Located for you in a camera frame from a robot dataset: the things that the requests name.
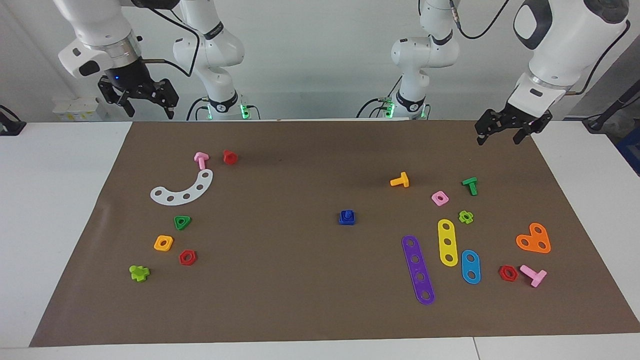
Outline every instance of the pink t-shaped bolt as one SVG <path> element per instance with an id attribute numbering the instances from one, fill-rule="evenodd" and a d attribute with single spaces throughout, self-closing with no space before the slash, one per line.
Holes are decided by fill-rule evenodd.
<path id="1" fill-rule="evenodd" d="M 196 155 L 193 156 L 193 161 L 198 163 L 200 170 L 204 170 L 206 168 L 204 165 L 204 162 L 208 159 L 209 159 L 209 155 L 205 154 L 204 152 L 198 151 L 196 152 Z"/>
<path id="2" fill-rule="evenodd" d="M 547 276 L 547 272 L 544 270 L 540 270 L 540 272 L 535 272 L 531 270 L 527 265 L 522 265 L 520 267 L 520 271 L 523 272 L 526 276 L 530 277 L 533 281 L 531 281 L 531 286 L 537 288 L 538 285 L 542 282 L 542 279 Z"/>

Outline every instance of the blue oval piece with holes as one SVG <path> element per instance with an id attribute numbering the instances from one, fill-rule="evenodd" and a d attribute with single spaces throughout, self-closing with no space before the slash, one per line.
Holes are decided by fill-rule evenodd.
<path id="1" fill-rule="evenodd" d="M 462 278 L 471 285 L 476 285 L 482 279 L 480 257 L 473 250 L 464 250 L 462 252 Z"/>
<path id="2" fill-rule="evenodd" d="M 431 279 L 427 272 L 427 264 L 420 251 L 420 243 L 414 236 L 407 235 L 402 239 L 402 248 L 406 258 L 406 266 L 409 268 L 409 275 L 413 283 L 415 297 L 422 305 L 430 305 L 436 300 L 433 293 Z"/>

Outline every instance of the red nut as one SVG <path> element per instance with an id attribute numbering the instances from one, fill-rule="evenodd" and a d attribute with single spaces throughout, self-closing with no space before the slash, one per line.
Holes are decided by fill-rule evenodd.
<path id="1" fill-rule="evenodd" d="M 511 265 L 503 265 L 500 267 L 500 277 L 505 281 L 516 281 L 518 272 Z"/>
<path id="2" fill-rule="evenodd" d="M 193 250 L 183 251 L 182 254 L 180 254 L 179 258 L 180 258 L 180 264 L 187 265 L 187 266 L 195 263 L 197 259 L 196 252 Z"/>

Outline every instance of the cable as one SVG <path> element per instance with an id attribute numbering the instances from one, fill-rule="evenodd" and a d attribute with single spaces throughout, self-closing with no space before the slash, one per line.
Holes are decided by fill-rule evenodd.
<path id="1" fill-rule="evenodd" d="M 255 109 L 255 111 L 257 111 L 257 113 L 258 113 L 258 120 L 262 120 L 262 117 L 260 116 L 260 109 L 258 109 L 258 107 L 256 105 L 247 105 L 246 108 L 247 109 Z"/>
<path id="2" fill-rule="evenodd" d="M 402 75 L 400 75 L 400 78 L 398 78 L 398 81 L 396 81 L 396 84 L 394 85 L 394 87 L 391 89 L 391 91 L 389 92 L 389 94 L 387 95 L 387 97 L 391 97 L 391 94 L 394 93 L 394 90 L 396 89 L 396 87 L 398 86 L 398 84 L 400 84 L 400 80 L 402 80 Z M 380 111 L 378 110 L 378 113 L 376 114 L 376 117 L 380 116 Z"/>
<path id="3" fill-rule="evenodd" d="M 198 121 L 198 111 L 200 111 L 200 110 L 202 110 L 202 109 L 208 110 L 209 108 L 208 108 L 208 107 L 206 107 L 206 106 L 201 106 L 201 107 L 199 107 L 199 108 L 196 110 L 196 121 Z"/>
<path id="4" fill-rule="evenodd" d="M 458 30 L 460 30 L 460 33 L 462 34 L 462 36 L 464 36 L 465 38 L 469 39 L 469 40 L 475 40 L 477 38 L 481 38 L 484 36 L 484 34 L 487 33 L 487 31 L 489 31 L 489 29 L 491 29 L 491 27 L 493 26 L 493 24 L 495 24 L 495 21 L 498 20 L 498 17 L 500 17 L 500 14 L 502 14 L 502 11 L 504 10 L 504 8 L 507 6 L 507 4 L 509 3 L 510 0 L 505 0 L 504 4 L 502 4 L 502 7 L 500 7 L 500 10 L 498 10 L 498 13 L 495 14 L 495 16 L 493 17 L 493 20 L 491 21 L 491 23 L 489 23 L 489 26 L 487 26 L 486 29 L 484 29 L 484 31 L 482 33 L 480 33 L 480 35 L 476 35 L 474 37 L 470 37 L 469 35 L 467 35 L 463 30 L 462 30 L 462 25 L 460 25 L 460 16 L 458 15 L 458 9 L 456 8 L 456 5 L 453 3 L 453 0 L 449 0 L 449 6 L 451 6 L 451 11 L 454 13 L 454 21 L 456 22 L 456 27 L 458 28 Z"/>
<path id="5" fill-rule="evenodd" d="M 175 63 L 170 62 L 167 59 L 142 59 L 142 62 L 145 63 L 145 64 L 168 64 L 168 65 L 171 65 L 172 67 L 175 67 L 176 69 L 180 70 L 181 73 L 183 73 L 184 75 L 189 77 L 189 74 L 183 68 L 179 67 Z"/>
<path id="6" fill-rule="evenodd" d="M 0 105 L 0 109 L 6 111 L 7 114 L 15 117 L 16 120 L 21 121 L 20 118 L 18 117 L 18 115 L 16 115 L 13 111 L 11 111 L 11 109 L 7 108 L 6 106 Z"/>
<path id="7" fill-rule="evenodd" d="M 161 18 L 163 18 L 164 20 L 167 20 L 168 22 L 171 22 L 172 24 L 181 27 L 182 29 L 185 29 L 186 31 L 192 33 L 194 36 L 196 36 L 196 50 L 193 52 L 193 59 L 191 60 L 191 68 L 189 69 L 189 72 L 186 74 L 187 77 L 191 77 L 191 75 L 193 74 L 193 67 L 196 65 L 196 57 L 198 56 L 198 50 L 200 49 L 200 35 L 195 32 L 193 29 L 179 23 L 176 22 L 173 19 L 168 18 L 167 16 L 165 16 L 164 14 L 162 14 L 161 12 L 157 11 L 156 9 L 151 9 L 148 8 L 149 10 L 151 10 L 154 14 L 160 16 Z"/>
<path id="8" fill-rule="evenodd" d="M 598 61 L 596 61 L 596 65 L 594 65 L 593 69 L 591 69 L 591 73 L 589 74 L 589 77 L 587 78 L 587 81 L 584 83 L 584 87 L 582 87 L 582 90 L 580 90 L 578 92 L 575 92 L 575 91 L 568 92 L 568 93 L 565 94 L 565 96 L 575 96 L 575 95 L 584 94 L 584 91 L 587 90 L 587 87 L 589 86 L 589 83 L 591 82 L 591 78 L 593 78 L 593 74 L 596 72 L 596 69 L 600 65 L 600 62 L 602 61 L 602 59 L 604 59 L 604 57 L 607 56 L 607 53 L 609 52 L 609 50 L 611 50 L 618 43 L 618 41 L 620 41 L 620 39 L 623 36 L 625 36 L 625 34 L 627 34 L 627 32 L 629 31 L 629 28 L 631 28 L 631 22 L 629 20 L 627 20 L 627 27 L 625 28 L 624 31 L 622 31 L 622 34 L 620 34 L 620 36 L 618 36 L 618 38 L 616 40 L 613 40 L 611 45 L 609 45 L 609 47 L 604 51 L 604 53 L 602 53 L 602 55 L 600 55 L 600 58 L 598 59 Z"/>
<path id="9" fill-rule="evenodd" d="M 173 12 L 173 9 L 169 9 L 169 11 L 173 14 L 173 16 L 178 19 L 179 22 L 184 24 L 184 21 L 182 21 L 182 19 L 180 19 L 180 17 L 178 15 L 175 14 L 175 12 Z"/>
<path id="10" fill-rule="evenodd" d="M 201 98 L 198 98 L 196 101 L 194 101 L 193 104 L 191 104 L 191 107 L 189 108 L 189 112 L 187 113 L 187 121 L 189 121 L 189 118 L 191 117 L 191 112 L 193 111 L 193 108 L 195 108 L 200 101 L 207 101 L 207 100 L 205 97 L 201 97 Z"/>
<path id="11" fill-rule="evenodd" d="M 380 106 L 379 108 L 375 108 L 375 109 L 371 110 L 371 113 L 369 114 L 369 118 L 373 117 L 373 113 L 376 112 L 376 110 L 378 111 L 378 113 L 380 113 L 380 110 L 386 110 L 386 109 L 387 109 L 386 106 Z"/>
<path id="12" fill-rule="evenodd" d="M 372 104 L 372 103 L 374 103 L 376 101 L 382 102 L 382 101 L 380 101 L 380 99 L 377 99 L 377 98 L 367 101 L 364 105 L 362 105 L 362 107 L 360 108 L 360 111 L 358 111 L 358 115 L 356 115 L 356 118 L 360 117 L 360 114 L 365 110 L 365 108 L 367 106 L 369 106 L 370 104 Z"/>

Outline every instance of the table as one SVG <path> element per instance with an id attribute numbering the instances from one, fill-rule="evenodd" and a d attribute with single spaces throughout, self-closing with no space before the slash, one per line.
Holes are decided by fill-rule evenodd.
<path id="1" fill-rule="evenodd" d="M 130 123 L 30 124 L 0 139 L 0 357 L 16 359 L 635 359 L 640 334 L 26 348 Z M 534 141 L 636 316 L 640 179 L 604 135 L 552 122 Z M 29 224 L 20 215 L 38 219 Z"/>

